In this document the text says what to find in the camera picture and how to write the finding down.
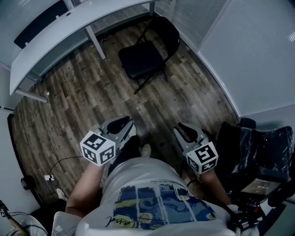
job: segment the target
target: chair seat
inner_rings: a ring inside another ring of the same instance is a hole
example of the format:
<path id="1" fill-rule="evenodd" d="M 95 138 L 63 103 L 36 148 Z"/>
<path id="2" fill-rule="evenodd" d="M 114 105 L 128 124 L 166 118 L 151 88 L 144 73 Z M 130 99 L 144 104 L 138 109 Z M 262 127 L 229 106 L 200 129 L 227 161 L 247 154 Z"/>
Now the chair seat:
<path id="1" fill-rule="evenodd" d="M 164 62 L 151 41 L 121 49 L 119 58 L 128 77 L 135 80 L 151 74 L 152 71 L 155 72 Z"/>

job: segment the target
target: black folding chair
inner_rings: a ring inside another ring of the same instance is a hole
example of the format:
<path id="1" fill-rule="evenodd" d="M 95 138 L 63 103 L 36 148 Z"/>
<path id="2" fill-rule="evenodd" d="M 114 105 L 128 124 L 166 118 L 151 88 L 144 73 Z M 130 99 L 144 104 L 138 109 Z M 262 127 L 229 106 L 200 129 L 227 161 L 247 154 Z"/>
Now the black folding chair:
<path id="1" fill-rule="evenodd" d="M 168 56 L 163 59 L 151 41 L 147 41 L 145 33 L 152 29 L 162 39 L 165 44 Z M 178 50 L 180 43 L 179 32 L 175 26 L 165 17 L 155 17 L 144 30 L 137 40 L 136 44 L 123 48 L 119 51 L 119 58 L 130 79 L 136 80 L 139 88 L 134 92 L 136 94 L 149 81 L 153 75 L 162 71 L 167 81 L 167 75 L 164 70 L 166 61 Z M 147 77 L 140 85 L 138 80 Z"/>

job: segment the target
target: power outlet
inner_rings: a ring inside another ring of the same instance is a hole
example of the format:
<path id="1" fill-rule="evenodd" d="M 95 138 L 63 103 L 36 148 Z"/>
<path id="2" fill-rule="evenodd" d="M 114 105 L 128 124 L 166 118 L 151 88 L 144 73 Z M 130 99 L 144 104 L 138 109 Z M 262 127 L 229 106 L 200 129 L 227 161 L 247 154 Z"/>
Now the power outlet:
<path id="1" fill-rule="evenodd" d="M 54 180 L 54 176 L 53 176 L 53 175 L 45 175 L 45 176 L 44 176 L 44 179 L 45 179 L 46 181 L 53 181 L 53 180 Z"/>

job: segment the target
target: white cube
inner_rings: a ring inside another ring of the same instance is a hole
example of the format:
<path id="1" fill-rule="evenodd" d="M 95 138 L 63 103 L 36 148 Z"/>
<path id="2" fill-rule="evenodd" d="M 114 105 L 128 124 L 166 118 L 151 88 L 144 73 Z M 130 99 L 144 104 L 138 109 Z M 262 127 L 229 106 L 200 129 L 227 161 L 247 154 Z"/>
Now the white cube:
<path id="1" fill-rule="evenodd" d="M 199 174 L 217 165 L 218 154 L 212 142 L 186 153 L 188 164 Z"/>
<path id="2" fill-rule="evenodd" d="M 101 166 L 116 156 L 116 143 L 92 131 L 80 142 L 83 157 Z"/>

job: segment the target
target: chair leg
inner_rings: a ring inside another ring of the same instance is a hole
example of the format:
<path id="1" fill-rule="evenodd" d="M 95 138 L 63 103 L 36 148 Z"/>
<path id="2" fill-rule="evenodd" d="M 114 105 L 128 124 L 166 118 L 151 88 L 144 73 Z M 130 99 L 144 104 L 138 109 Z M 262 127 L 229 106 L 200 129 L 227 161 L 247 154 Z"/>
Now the chair leg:
<path id="1" fill-rule="evenodd" d="M 141 90 L 142 89 L 142 87 L 150 80 L 150 78 L 151 77 L 153 77 L 153 75 L 154 74 L 152 74 L 152 75 L 150 75 L 140 86 L 139 86 L 139 88 L 134 92 L 134 94 L 137 94 L 137 92 L 139 91 L 139 90 Z"/>
<path id="2" fill-rule="evenodd" d="M 167 75 L 166 75 L 165 68 L 162 69 L 162 72 L 163 72 L 163 74 L 164 74 L 164 76 L 165 76 L 165 80 L 166 80 L 166 82 L 168 82 L 168 78 L 167 78 Z"/>

